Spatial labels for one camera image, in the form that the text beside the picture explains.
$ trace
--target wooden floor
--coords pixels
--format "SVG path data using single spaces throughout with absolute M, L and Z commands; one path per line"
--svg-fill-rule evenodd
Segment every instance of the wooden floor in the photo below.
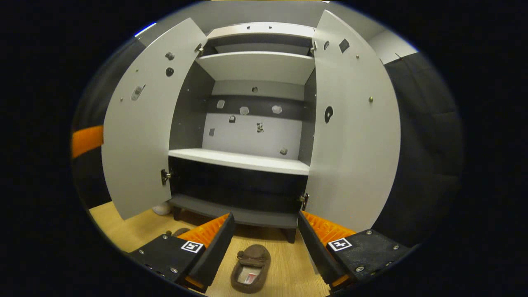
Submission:
M 113 202 L 90 209 L 102 231 L 125 252 L 131 252 L 156 236 L 179 228 L 194 228 L 211 220 L 192 212 L 181 213 L 181 220 L 171 215 L 159 216 L 147 210 L 123 221 Z M 252 296 L 328 296 L 329 287 L 316 274 L 306 246 L 297 231 L 294 244 L 286 241 L 280 229 L 237 225 L 231 244 L 218 269 L 207 296 L 247 296 L 231 287 L 231 271 L 237 262 L 237 252 L 252 244 L 264 245 L 271 254 L 271 264 L 262 290 Z

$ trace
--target dark gray shelf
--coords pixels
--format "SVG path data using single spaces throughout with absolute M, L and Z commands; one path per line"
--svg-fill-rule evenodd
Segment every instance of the dark gray shelf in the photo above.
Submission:
M 168 203 L 197 214 L 214 218 L 232 212 L 235 222 L 243 225 L 284 229 L 297 228 L 297 214 L 230 207 L 183 194 L 173 194 L 172 199 Z

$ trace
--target open cabinet door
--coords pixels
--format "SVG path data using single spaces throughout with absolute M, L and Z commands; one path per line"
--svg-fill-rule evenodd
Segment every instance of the open cabinet door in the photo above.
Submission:
M 398 103 L 380 59 L 345 22 L 324 11 L 313 40 L 317 112 L 306 211 L 359 232 L 372 227 L 392 188 Z
M 123 219 L 171 198 L 161 170 L 168 171 L 174 107 L 198 54 L 195 49 L 206 41 L 190 18 L 174 26 L 132 62 L 112 95 L 103 125 L 102 165 Z

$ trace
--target cabinet leg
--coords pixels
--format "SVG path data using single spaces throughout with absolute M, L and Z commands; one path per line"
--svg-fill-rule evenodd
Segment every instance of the cabinet leg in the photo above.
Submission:
M 286 240 L 288 240 L 289 243 L 295 243 L 295 234 L 297 233 L 297 229 L 281 229 L 284 235 L 286 235 Z
M 182 213 L 182 209 L 179 208 L 179 207 L 174 207 L 173 208 L 173 212 L 172 212 L 172 217 L 174 218 L 175 221 L 179 221 L 180 220 L 180 214 Z

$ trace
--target cabinet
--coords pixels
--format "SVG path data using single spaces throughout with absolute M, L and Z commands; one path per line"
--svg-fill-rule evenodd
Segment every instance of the cabinet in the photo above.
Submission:
M 248 23 L 207 36 L 189 18 L 150 44 L 114 91 L 103 170 L 124 219 L 169 200 L 295 230 L 307 192 L 307 211 L 363 230 L 392 187 L 399 120 L 379 58 L 328 11 L 316 28 Z

